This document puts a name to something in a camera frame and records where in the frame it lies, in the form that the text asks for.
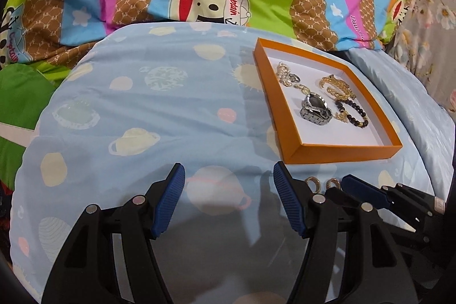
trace silver screw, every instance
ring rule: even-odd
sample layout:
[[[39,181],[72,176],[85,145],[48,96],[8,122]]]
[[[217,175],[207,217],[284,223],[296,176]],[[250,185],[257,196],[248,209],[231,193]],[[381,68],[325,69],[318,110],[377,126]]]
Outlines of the silver screw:
[[[96,205],[94,205],[94,204],[89,205],[89,206],[86,207],[86,213],[88,213],[88,214],[93,214],[97,210],[98,210],[98,207]]]
[[[133,201],[133,204],[135,204],[135,205],[141,205],[141,204],[144,204],[145,197],[143,195],[138,195],[138,196],[133,197],[132,201]]]
[[[363,209],[364,211],[370,212],[373,210],[373,206],[371,204],[369,204],[368,202],[363,202],[361,204],[361,209]]]
[[[323,204],[326,201],[325,196],[320,194],[313,195],[312,200],[317,204]]]

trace white star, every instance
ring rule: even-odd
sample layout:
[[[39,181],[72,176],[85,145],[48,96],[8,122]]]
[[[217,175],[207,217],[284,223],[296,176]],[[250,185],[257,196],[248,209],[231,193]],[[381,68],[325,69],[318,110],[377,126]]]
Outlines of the white star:
[[[73,11],[73,25],[81,25],[87,27],[88,20],[92,18],[92,15],[87,12],[86,7],[82,7],[81,10]]]
[[[339,17],[343,18],[342,11],[340,9],[338,9],[334,3],[331,5],[331,11],[332,11],[333,16],[339,16]]]

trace orange box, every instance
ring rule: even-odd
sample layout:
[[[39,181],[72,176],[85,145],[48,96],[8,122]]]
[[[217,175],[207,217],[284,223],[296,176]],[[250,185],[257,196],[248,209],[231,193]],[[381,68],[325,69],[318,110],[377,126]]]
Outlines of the orange box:
[[[300,117],[300,120],[313,125],[313,127],[309,127],[309,129],[312,129],[306,129],[307,131],[303,131],[303,129],[298,130],[294,118],[296,117],[296,114],[293,114],[288,102],[289,98],[286,98],[284,93],[284,89],[292,90],[293,88],[284,88],[284,86],[282,86],[282,84],[280,84],[277,80],[275,75],[276,71],[271,64],[270,58],[268,57],[268,51],[270,50],[274,50],[274,53],[278,52],[277,55],[280,56],[286,56],[283,53],[289,54],[289,56],[295,55],[293,58],[295,58],[298,61],[297,63],[302,66],[324,66],[324,68],[328,69],[328,71],[339,70],[340,75],[345,77],[345,81],[347,81],[347,83],[350,81],[350,87],[356,93],[359,104],[367,113],[369,125],[371,126],[370,131],[375,132],[376,138],[379,138],[377,145],[304,143],[306,142],[306,133],[311,134],[309,137],[313,138],[318,136],[318,133],[331,136],[331,134],[327,134],[328,130],[325,129],[325,127],[331,125],[332,122],[335,122],[333,127],[337,126],[341,129],[334,132],[334,135],[339,138],[343,136],[344,133],[348,133],[350,131],[352,131],[352,133],[360,134],[359,137],[361,138],[362,136],[365,136],[364,134],[366,132],[353,132],[353,130],[366,131],[367,128],[369,128],[369,125],[366,128],[358,128],[349,123],[343,123],[333,118],[329,124],[318,126],[307,122]],[[286,164],[322,164],[387,159],[392,157],[402,148],[402,143],[385,113],[369,90],[346,64],[334,61],[328,57],[324,57],[307,50],[302,50],[301,48],[261,38],[257,41],[254,50],[254,57],[258,66],[261,82],[268,99],[269,107],[272,111],[272,117],[277,130],[280,149],[282,152],[282,159]]]

